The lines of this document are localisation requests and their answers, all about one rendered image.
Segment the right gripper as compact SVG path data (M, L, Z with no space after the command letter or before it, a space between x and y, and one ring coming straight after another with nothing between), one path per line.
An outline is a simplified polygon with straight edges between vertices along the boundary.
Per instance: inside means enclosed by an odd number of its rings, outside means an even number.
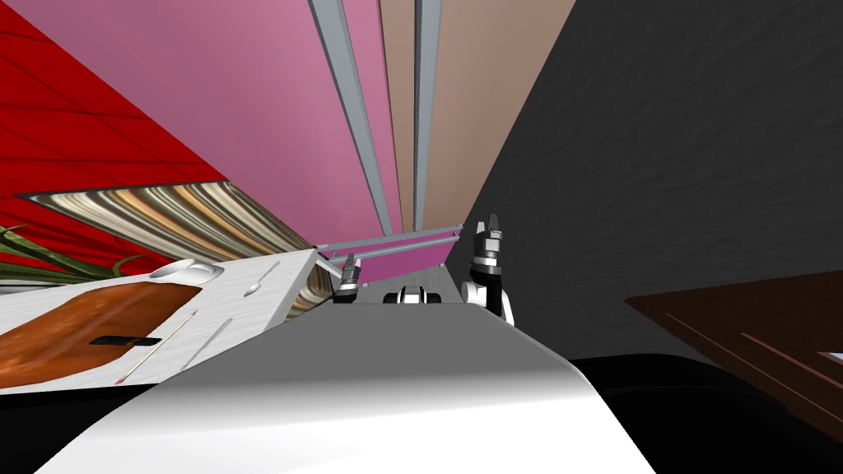
M497 214L490 214L485 221L477 223L473 236L473 256L475 258L498 258L501 250L502 233Z

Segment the white table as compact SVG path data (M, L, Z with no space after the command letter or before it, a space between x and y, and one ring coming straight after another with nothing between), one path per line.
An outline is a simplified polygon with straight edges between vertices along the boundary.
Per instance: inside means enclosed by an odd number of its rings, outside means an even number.
M316 258L314 250L304 250L221 263L220 266L225 271L202 285L201 293L155 329L150 337L165 337L189 313L195 309L198 312L166 344L157 349L125 383L160 383L179 373L182 365L228 318L233 318L233 323L203 350L189 367L282 323L314 268ZM244 297L248 287L277 261L280 262L279 265L262 280L260 289L251 296ZM2 388L0 394L114 387L117 379L128 372L150 349L144 346L135 347L106 365L44 383Z

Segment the silver spoon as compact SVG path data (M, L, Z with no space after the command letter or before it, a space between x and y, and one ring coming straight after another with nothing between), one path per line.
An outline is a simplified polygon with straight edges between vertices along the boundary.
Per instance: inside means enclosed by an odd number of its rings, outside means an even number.
M269 274L270 274L270 273L271 273L271 272L272 272L272 271L273 271L273 270L274 270L274 269L275 269L275 268L279 265L279 263L280 263L279 261L275 262L275 263L274 263L274 264L273 264L273 265L272 265L272 266L271 266L271 267L270 267L270 268L269 268L269 269L268 269L265 273L263 273L263 274L262 274L262 275L261 275L261 276L260 276L260 277L259 277L259 278L258 278L258 279L257 279L257 280L256 280L256 281L252 284L252 285L251 285L251 286L249 286L249 287L248 287L248 289L244 292L243 296L244 296L244 297L249 297L249 296L251 296L252 294L256 293L256 292L260 289L260 287L261 287L261 285L262 285L262 280L263 280L264 278L266 278L266 277L267 277L267 276L268 276L268 275L269 275Z

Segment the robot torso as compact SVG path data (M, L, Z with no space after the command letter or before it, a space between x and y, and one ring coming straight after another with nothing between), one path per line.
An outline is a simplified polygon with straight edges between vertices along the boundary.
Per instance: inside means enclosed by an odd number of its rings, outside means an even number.
M326 304L177 374L36 474L654 474L570 362L475 304Z

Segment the grey knife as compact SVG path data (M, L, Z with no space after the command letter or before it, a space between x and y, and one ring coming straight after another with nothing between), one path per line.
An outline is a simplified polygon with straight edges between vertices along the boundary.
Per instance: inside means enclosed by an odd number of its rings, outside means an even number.
M219 328L196 350L194 354L182 365L179 372L187 369L193 361L195 361L200 353L205 350L227 327L233 323L233 318L228 318L223 321Z

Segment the white bowl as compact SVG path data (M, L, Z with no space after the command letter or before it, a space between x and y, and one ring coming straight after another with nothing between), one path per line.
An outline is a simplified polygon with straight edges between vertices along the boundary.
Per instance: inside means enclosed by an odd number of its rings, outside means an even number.
M224 271L223 267L217 265L183 259L155 270L149 274L149 278L161 283L200 286L219 277Z

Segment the brown striped flat panel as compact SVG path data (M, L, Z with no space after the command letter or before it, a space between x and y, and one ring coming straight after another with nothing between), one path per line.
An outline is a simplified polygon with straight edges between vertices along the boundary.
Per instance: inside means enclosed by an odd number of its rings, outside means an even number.
M221 263L313 249L227 180L30 194L27 200L173 260Z

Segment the thin wooden stick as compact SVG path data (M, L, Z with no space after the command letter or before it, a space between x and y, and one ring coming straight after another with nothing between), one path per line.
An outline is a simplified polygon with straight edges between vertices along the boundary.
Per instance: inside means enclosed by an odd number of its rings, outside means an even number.
M121 383L124 383L146 360L148 360L151 357L151 355L157 349L160 349L164 344L166 344L197 312L198 312L197 309L193 310L182 321L180 321L180 323L175 328L173 328L170 331L169 334L167 334L159 342L154 344L151 347L151 349L145 355L143 355L143 357L135 365L133 365L128 370L128 372L126 372L124 375L122 375L121 377L119 377L117 379L117 381L114 383L114 386L120 385Z

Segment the brown wooden board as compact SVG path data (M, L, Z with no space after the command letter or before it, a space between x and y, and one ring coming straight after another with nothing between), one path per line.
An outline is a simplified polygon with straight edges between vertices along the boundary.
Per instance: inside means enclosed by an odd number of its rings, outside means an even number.
M117 360L131 346L94 346L97 337L148 337L201 287L140 281L75 296L0 335L0 390L81 373Z

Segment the dark brown wooden furniture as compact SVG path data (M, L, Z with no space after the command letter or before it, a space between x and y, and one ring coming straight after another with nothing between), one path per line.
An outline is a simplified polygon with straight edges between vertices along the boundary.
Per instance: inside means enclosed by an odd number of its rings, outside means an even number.
M843 443L843 270L626 303Z

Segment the green plant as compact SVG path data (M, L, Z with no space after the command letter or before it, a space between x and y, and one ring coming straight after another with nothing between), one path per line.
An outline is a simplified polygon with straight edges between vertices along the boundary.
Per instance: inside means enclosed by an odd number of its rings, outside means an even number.
M145 253L137 253L120 259L111 266L87 263L71 258L64 253L47 249L25 237L16 234L18 226L0 225L0 281L23 281L31 284L73 285L79 283L103 281L118 277L127 277L128 263L147 258ZM16 256L36 261L39 267L31 264L10 263L1 256Z

